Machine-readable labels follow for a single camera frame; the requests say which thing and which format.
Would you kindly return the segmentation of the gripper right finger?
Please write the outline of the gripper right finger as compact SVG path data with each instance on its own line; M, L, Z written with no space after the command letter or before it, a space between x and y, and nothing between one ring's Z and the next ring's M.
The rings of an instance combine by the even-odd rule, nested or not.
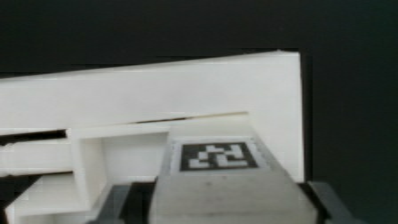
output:
M327 182L307 181L299 186L318 211L316 224L368 224L354 216Z

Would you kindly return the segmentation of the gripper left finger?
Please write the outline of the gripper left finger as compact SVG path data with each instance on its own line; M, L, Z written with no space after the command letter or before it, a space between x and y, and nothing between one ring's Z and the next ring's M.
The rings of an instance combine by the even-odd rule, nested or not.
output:
M149 224L153 182L112 187L98 217L87 224Z

